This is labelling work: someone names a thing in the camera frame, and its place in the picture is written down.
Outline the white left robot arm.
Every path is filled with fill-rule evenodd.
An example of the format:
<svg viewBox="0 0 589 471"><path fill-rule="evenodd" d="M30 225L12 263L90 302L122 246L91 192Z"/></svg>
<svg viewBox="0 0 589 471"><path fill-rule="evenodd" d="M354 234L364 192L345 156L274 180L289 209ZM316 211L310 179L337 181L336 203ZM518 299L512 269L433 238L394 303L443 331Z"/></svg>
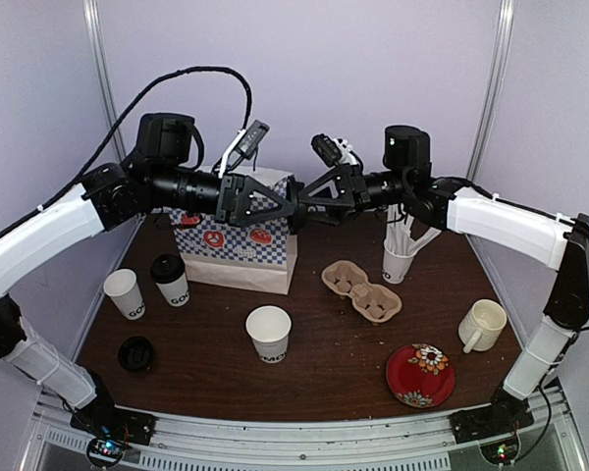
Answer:
<svg viewBox="0 0 589 471"><path fill-rule="evenodd" d="M251 176L185 167L190 148L201 144L192 117L146 114L134 150L121 163L77 178L64 196L0 236L0 359L83 409L84 421L101 436L115 434L122 425L101 381L39 336L9 291L71 246L158 207L212 215L233 227L294 213L291 190L280 194Z"/></svg>

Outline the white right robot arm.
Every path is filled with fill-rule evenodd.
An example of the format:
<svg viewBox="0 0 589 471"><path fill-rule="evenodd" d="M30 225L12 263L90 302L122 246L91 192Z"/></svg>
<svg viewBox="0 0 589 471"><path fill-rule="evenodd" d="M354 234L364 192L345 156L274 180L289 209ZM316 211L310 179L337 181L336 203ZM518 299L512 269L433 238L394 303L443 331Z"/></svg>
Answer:
<svg viewBox="0 0 589 471"><path fill-rule="evenodd" d="M329 170L309 184L290 182L290 225L307 220L339 225L369 209L399 205L404 214L440 231L476 236L527 255L557 276L544 317L484 411L490 432L505 432L521 416L520 401L558 364L589 321L589 216L553 215L491 194L470 180L431 175L430 136L411 126L384 131L384 171L364 172L340 141L317 134L312 149Z"/></svg>

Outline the white paper coffee cup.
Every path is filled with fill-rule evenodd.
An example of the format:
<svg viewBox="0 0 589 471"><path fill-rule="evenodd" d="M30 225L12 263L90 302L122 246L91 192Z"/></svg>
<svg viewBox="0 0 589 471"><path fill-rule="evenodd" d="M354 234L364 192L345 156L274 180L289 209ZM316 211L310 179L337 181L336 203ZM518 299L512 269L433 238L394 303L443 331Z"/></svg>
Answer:
<svg viewBox="0 0 589 471"><path fill-rule="evenodd" d="M172 307L181 307L189 299L189 286L185 274L181 274L174 281L169 283L156 283L166 302Z"/></svg>

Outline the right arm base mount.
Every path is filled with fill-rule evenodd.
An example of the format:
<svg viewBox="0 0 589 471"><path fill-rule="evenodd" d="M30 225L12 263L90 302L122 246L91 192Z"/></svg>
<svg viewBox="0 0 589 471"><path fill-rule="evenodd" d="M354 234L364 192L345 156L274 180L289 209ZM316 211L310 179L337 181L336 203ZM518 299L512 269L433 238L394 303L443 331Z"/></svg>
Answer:
<svg viewBox="0 0 589 471"><path fill-rule="evenodd" d="M534 424L528 399L518 399L500 383L490 402L473 409L461 409L449 416L457 444L511 434L517 428Z"/></svg>

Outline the black plastic cup lid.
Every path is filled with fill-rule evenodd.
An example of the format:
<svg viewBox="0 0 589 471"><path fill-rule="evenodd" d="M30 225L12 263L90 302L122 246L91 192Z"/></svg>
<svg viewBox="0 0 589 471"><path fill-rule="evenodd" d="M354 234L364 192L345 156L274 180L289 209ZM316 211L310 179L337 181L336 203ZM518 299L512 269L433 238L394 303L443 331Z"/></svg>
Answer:
<svg viewBox="0 0 589 471"><path fill-rule="evenodd" d="M186 272L186 266L179 255L162 253L152 262L149 272L154 283L167 285L179 279Z"/></svg>

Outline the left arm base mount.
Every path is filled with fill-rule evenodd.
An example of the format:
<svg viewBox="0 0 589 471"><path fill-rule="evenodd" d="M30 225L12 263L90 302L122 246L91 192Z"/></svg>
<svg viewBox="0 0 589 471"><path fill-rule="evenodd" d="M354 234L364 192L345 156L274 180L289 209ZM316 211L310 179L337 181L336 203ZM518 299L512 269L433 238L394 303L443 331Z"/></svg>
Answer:
<svg viewBox="0 0 589 471"><path fill-rule="evenodd" d="M156 418L145 412L118 407L104 388L97 388L93 401L82 408L63 400L71 414L71 426L90 433L98 439L112 440L120 445L149 445Z"/></svg>

